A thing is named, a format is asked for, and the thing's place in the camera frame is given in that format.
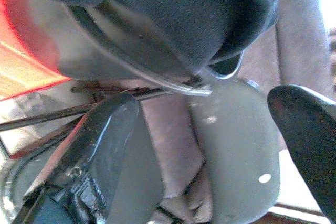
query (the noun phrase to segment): orange plastic object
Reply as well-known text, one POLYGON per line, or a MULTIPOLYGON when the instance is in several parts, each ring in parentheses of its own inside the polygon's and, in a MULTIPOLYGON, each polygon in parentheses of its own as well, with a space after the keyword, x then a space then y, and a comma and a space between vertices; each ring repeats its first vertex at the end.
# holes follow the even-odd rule
POLYGON ((68 81, 37 61, 18 37, 0 0, 0 100, 68 81))

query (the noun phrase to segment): red plastic object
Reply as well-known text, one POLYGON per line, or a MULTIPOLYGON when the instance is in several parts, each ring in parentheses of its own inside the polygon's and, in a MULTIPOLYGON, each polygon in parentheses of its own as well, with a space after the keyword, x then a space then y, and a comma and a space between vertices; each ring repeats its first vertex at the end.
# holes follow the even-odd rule
POLYGON ((0 100, 70 80, 55 71, 58 52, 52 41, 44 45, 53 49, 52 55, 43 55, 43 50, 39 50, 37 38, 41 31, 29 22, 24 0, 9 2, 10 5, 8 0, 0 0, 0 100))

